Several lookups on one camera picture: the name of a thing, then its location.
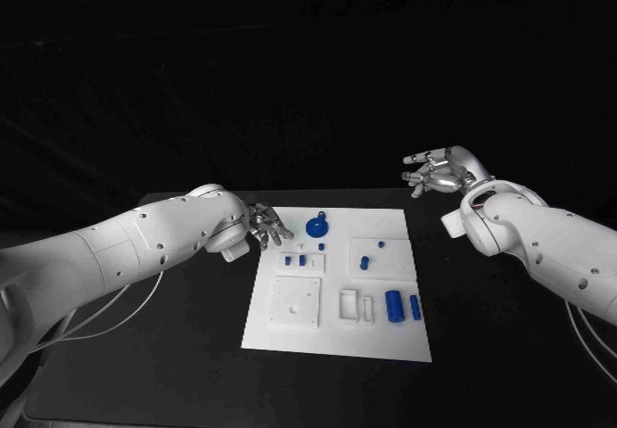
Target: cable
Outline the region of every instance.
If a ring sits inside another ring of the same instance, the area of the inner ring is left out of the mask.
[[[160,278],[163,277],[163,272],[160,272],[158,275],[158,280],[157,283],[154,284],[154,288],[151,289],[151,292],[148,294],[148,297],[145,298],[145,300],[142,301],[142,303],[138,305],[138,308],[134,310],[132,314],[124,319],[124,321],[116,324],[114,327],[108,328],[106,330],[102,330],[102,332],[98,332],[95,334],[88,334],[86,336],[78,336],[78,337],[65,337],[63,339],[60,339],[60,341],[76,341],[79,339],[89,339],[91,337],[96,337],[101,336],[102,334],[108,333],[111,330],[115,330],[115,328],[118,328],[135,315],[135,313],[138,312],[138,310],[144,307],[144,305],[148,303],[150,297],[154,294],[154,292],[157,291],[158,288],[158,282],[160,282]]]
[[[569,309],[568,300],[563,300],[563,302],[565,302],[565,308],[568,309],[569,321],[572,322],[572,327],[575,328],[575,335],[578,336],[578,340],[581,341],[582,346],[585,347],[588,355],[594,358],[595,364],[598,364],[601,371],[607,374],[607,376],[611,378],[614,383],[617,383],[617,379],[614,378],[614,376],[611,375],[611,373],[605,369],[604,365],[599,363],[594,353],[591,352],[591,349],[588,348],[588,345],[585,344],[585,339],[582,338],[581,332],[578,331],[578,327],[575,326],[575,318],[572,316],[572,310]]]
[[[595,337],[595,340],[598,341],[599,345],[604,347],[604,349],[611,353],[611,355],[617,358],[617,352],[609,348],[609,346],[604,343],[604,340],[601,340],[598,334],[595,333],[594,327],[591,327],[591,324],[586,321],[585,314],[582,313],[581,308],[578,308],[578,313],[581,314],[582,320],[585,321],[586,328],[591,331],[591,334]]]
[[[138,310],[142,308],[142,306],[145,305],[145,303],[148,302],[148,299],[151,297],[151,294],[154,293],[154,291],[157,290],[158,287],[158,282],[160,279],[163,277],[163,271],[160,272],[158,275],[158,280],[157,283],[154,285],[154,288],[151,289],[150,295],[145,298],[144,302],[141,303],[140,307],[137,308],[135,312],[128,316],[128,318],[118,324],[115,325],[109,330],[105,330],[101,333],[96,333],[93,335],[89,336],[83,336],[83,337],[75,337],[75,338],[66,338],[67,335],[70,335],[103,311],[108,307],[111,307],[112,303],[119,299],[119,296],[125,293],[125,291],[128,290],[128,287],[131,286],[131,284],[118,292],[118,294],[115,294],[115,297],[109,300],[109,303],[98,310],[98,312],[85,320],[82,321],[66,333],[63,333],[59,337],[53,338],[52,340],[49,340],[44,343],[40,343],[34,349],[30,351],[30,353],[36,352],[37,350],[41,350],[43,348],[46,348],[47,346],[53,345],[54,343],[60,342],[60,341],[66,341],[66,340],[75,340],[75,339],[86,339],[89,337],[98,336],[99,334],[108,333],[114,328],[119,327],[119,325],[122,325],[125,323],[125,321],[128,321],[128,319],[132,317],[132,315],[138,312]]]

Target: table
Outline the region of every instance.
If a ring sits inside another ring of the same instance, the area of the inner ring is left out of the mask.
[[[432,363],[240,349],[259,257],[251,240],[235,262],[200,251],[170,268],[121,328],[57,345],[27,418],[217,428],[617,424],[617,392],[576,342],[563,301],[514,257],[487,258],[447,234],[439,217],[460,194],[235,193],[275,206],[405,210]],[[180,194],[151,193],[141,204]],[[154,281],[131,287],[88,333],[132,311]]]

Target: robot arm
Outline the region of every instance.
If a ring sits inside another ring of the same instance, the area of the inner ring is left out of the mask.
[[[263,202],[248,205],[219,185],[134,208],[99,224],[0,250],[0,385],[65,315],[158,274],[203,247],[233,261],[246,232],[292,238]]]
[[[416,172],[402,174],[413,197],[429,190],[465,195],[460,209],[442,217],[451,237],[467,235],[485,256],[514,255],[555,294],[617,325],[617,232],[550,208],[522,185],[496,180],[460,146],[403,162],[424,162]]]

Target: blue object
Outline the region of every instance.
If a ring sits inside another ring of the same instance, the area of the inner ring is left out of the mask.
[[[405,313],[402,312],[400,292],[398,290],[385,292],[385,305],[387,307],[387,321],[390,323],[402,323],[405,321]]]
[[[366,256],[362,257],[360,269],[366,270],[369,268],[369,258]]]
[[[327,233],[325,213],[318,211],[317,217],[305,223],[305,233],[313,238],[320,238]]]
[[[418,296],[415,294],[409,297],[411,300],[411,312],[413,314],[413,319],[418,321],[421,319],[421,305],[418,304]]]

